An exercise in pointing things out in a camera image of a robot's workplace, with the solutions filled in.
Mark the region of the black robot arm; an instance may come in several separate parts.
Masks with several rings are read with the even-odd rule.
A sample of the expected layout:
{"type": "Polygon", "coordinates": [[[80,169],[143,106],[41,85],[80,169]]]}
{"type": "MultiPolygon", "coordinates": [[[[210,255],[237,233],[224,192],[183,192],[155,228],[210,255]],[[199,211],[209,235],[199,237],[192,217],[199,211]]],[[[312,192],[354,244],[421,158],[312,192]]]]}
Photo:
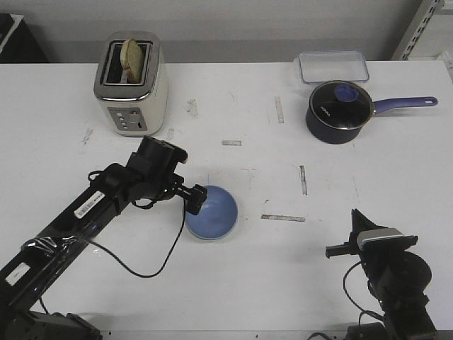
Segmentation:
{"type": "Polygon", "coordinates": [[[341,245],[326,247],[326,257],[358,255],[367,287],[383,315],[361,309],[378,319],[348,327],[346,339],[436,339],[437,330],[426,310],[424,289],[432,278],[428,264],[409,252],[418,237],[374,224],[358,209],[351,211],[352,232],[341,245]]]}
{"type": "Polygon", "coordinates": [[[26,241],[1,270],[2,339],[102,339],[101,332],[77,314],[46,314],[31,307],[129,204],[147,199],[144,209],[174,196],[186,212],[197,215],[207,189],[184,186],[175,173],[187,161],[185,150],[144,137],[126,166],[114,163],[89,174],[89,187],[46,226],[26,241]]]}

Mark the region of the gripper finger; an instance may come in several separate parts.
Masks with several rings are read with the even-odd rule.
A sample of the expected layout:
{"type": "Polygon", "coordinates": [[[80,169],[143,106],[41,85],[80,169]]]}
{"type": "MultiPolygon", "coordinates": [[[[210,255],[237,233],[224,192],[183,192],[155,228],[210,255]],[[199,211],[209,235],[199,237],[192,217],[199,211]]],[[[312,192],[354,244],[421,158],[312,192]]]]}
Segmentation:
{"type": "Polygon", "coordinates": [[[195,184],[192,188],[187,188],[185,192],[185,211],[192,215],[197,215],[207,199],[207,189],[204,186],[195,184]]]}
{"type": "Polygon", "coordinates": [[[373,223],[371,220],[369,220],[367,217],[363,215],[363,220],[362,220],[362,226],[364,227],[364,231],[370,231],[370,230],[379,230],[379,229],[384,229],[384,226],[376,225],[373,223]]]}
{"type": "Polygon", "coordinates": [[[351,210],[351,218],[352,231],[350,233],[350,240],[356,241],[359,233],[364,230],[364,227],[362,226],[363,214],[357,208],[354,208],[351,210]]]}

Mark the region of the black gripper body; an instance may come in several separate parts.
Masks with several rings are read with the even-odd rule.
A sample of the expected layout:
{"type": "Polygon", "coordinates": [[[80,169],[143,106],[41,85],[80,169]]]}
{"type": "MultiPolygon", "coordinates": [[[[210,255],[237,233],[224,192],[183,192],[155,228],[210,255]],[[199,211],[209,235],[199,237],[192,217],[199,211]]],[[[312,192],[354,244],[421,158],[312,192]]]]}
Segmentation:
{"type": "Polygon", "coordinates": [[[187,187],[183,185],[184,178],[175,173],[178,164],[168,162],[161,140],[144,137],[126,165],[137,175],[128,190],[133,206],[150,209],[155,203],[175,195],[185,199],[187,187]]]}
{"type": "Polygon", "coordinates": [[[405,250],[418,243],[416,235],[404,235],[399,239],[388,239],[370,242],[363,251],[358,248],[357,240],[344,242],[340,245],[327,246],[325,255],[329,259],[333,256],[359,255],[366,262],[394,262],[403,256],[405,250]]]}

